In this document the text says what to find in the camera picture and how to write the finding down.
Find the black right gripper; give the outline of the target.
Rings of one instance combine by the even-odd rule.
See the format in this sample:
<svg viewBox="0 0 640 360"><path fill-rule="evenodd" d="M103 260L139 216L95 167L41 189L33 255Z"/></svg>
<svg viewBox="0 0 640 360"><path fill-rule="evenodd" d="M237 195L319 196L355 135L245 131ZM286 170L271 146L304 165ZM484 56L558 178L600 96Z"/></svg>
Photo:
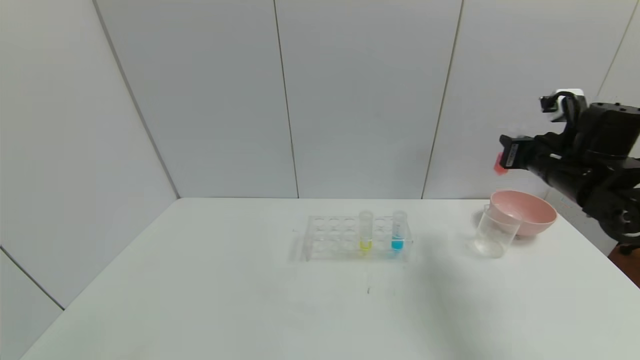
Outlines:
<svg viewBox="0 0 640 360"><path fill-rule="evenodd" d="M549 171L562 159L545 136L511 137L502 134L499 143L503 146L499 166L505 170L529 171L540 179L548 178Z"/></svg>

